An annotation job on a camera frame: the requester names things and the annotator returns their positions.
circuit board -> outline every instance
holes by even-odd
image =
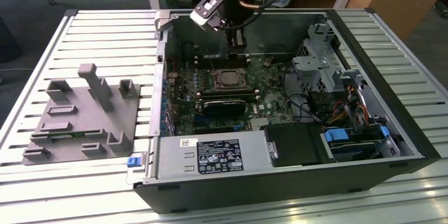
[[[244,114],[236,117],[207,118],[197,112],[196,93],[213,88],[213,70],[199,70],[191,62],[177,69],[171,80],[176,135],[251,131],[251,119],[265,118],[269,124],[293,121],[293,114],[280,84],[283,70],[277,64],[263,66],[264,56],[249,58],[245,73],[247,85],[257,89],[256,102],[245,103]]]

aluminum extrusion table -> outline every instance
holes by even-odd
[[[0,130],[1,223],[415,223],[448,218],[448,93],[376,14],[339,14],[443,157],[369,191],[159,215],[132,190],[144,171],[127,158],[24,166],[21,154],[44,112],[51,79],[97,65],[109,84],[141,84],[135,154],[148,147],[157,39],[155,10],[79,11],[65,16]],[[352,68],[347,51],[341,50]]]

warning label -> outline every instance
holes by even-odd
[[[197,167],[200,174],[244,170],[239,140],[197,142]]]

blue tab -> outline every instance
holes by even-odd
[[[328,131],[324,133],[324,136],[325,136],[327,142],[333,141],[333,138],[331,137],[331,134]]]
[[[381,126],[381,132],[383,132],[384,138],[387,138],[391,135],[389,130],[387,129],[385,126]]]
[[[348,140],[345,129],[329,129],[325,132],[327,142]]]
[[[128,158],[128,167],[140,167],[141,166],[141,157],[129,157]]]

barcode sticker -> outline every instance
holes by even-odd
[[[180,139],[180,146],[181,147],[192,147],[197,144],[197,138],[183,138]]]

